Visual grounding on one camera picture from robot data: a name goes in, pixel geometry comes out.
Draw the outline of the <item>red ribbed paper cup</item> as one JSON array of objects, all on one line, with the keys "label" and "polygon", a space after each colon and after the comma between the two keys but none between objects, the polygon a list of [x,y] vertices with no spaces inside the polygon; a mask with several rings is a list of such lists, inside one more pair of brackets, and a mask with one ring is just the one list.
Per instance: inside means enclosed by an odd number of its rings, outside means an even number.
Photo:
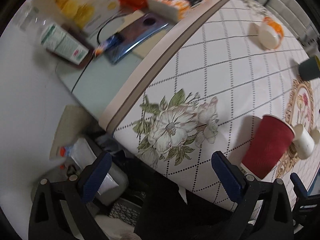
[{"label": "red ribbed paper cup", "polygon": [[256,179],[264,179],[294,138],[295,132],[288,123],[274,115],[265,114],[241,161],[242,168]]}]

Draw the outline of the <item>plain white paper cup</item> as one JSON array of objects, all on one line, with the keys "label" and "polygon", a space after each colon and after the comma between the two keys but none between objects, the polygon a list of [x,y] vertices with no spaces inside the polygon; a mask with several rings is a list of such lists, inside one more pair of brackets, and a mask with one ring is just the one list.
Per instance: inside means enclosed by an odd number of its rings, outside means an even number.
[{"label": "plain white paper cup", "polygon": [[302,160],[308,159],[315,148],[315,141],[302,124],[297,124],[293,130],[295,132],[293,144],[298,157]]}]

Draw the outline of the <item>dark green yellow-lined cup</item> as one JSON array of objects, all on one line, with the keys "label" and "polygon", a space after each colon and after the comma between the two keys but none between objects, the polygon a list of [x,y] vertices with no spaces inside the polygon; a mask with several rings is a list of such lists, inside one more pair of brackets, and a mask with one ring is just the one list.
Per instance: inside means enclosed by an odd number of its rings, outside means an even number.
[{"label": "dark green yellow-lined cup", "polygon": [[314,55],[302,62],[299,67],[299,75],[303,81],[311,81],[320,77],[319,58]]}]

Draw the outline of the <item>orange and white cup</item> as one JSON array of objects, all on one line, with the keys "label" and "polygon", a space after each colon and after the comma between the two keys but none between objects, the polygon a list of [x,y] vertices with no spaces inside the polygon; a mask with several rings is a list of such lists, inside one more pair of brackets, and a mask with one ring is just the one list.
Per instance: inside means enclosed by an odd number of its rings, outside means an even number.
[{"label": "orange and white cup", "polygon": [[284,38],[284,31],[281,24],[266,16],[259,26],[258,38],[265,48],[277,49]]}]

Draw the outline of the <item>white floral diamond tablecloth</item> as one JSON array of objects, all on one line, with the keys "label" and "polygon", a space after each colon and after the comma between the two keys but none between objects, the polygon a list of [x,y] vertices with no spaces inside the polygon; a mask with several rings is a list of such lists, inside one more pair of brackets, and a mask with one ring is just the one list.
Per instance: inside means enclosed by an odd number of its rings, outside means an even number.
[{"label": "white floral diamond tablecloth", "polygon": [[319,80],[302,82],[307,53],[289,31],[275,50],[258,28],[270,12],[255,0],[228,0],[166,62],[155,47],[106,107],[99,124],[155,171],[233,211],[213,172],[212,153],[240,164],[260,119],[319,126]]}]

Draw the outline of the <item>blue smartphone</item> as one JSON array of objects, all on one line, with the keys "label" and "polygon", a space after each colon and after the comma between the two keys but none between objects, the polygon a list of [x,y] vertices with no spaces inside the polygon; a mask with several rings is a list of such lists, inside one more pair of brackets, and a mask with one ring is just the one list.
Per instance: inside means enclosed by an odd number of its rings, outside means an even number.
[{"label": "blue smartphone", "polygon": [[123,41],[106,51],[107,58],[112,64],[116,64],[137,46],[168,25],[168,20],[153,12],[144,14],[119,32]]}]

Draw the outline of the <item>green and white box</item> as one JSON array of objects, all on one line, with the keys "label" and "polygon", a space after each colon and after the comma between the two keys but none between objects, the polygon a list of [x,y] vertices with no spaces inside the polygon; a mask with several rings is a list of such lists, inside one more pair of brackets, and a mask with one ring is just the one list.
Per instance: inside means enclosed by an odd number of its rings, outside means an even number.
[{"label": "green and white box", "polygon": [[89,54],[88,48],[55,23],[44,29],[40,41],[44,48],[76,65]]}]

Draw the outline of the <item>yellow snack bag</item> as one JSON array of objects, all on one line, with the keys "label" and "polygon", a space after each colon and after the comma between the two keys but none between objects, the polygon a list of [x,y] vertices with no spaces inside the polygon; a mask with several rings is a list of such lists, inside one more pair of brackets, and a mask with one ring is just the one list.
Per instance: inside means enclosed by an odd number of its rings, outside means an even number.
[{"label": "yellow snack bag", "polygon": [[118,0],[54,0],[63,16],[91,35],[120,11]]}]

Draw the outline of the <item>orange tissue pack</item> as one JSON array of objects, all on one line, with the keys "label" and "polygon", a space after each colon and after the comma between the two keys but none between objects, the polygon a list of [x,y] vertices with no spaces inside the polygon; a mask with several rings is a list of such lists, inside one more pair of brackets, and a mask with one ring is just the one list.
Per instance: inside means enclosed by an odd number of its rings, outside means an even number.
[{"label": "orange tissue pack", "polygon": [[173,22],[184,19],[195,7],[208,0],[146,0],[148,9]]}]

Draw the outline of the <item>white quilted chair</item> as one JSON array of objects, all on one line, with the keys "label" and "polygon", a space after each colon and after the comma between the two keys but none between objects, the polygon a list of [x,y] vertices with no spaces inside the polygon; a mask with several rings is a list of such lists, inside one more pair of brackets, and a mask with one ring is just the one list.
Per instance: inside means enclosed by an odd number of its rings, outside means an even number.
[{"label": "white quilted chair", "polygon": [[296,0],[257,0],[302,43],[317,41],[319,32]]}]

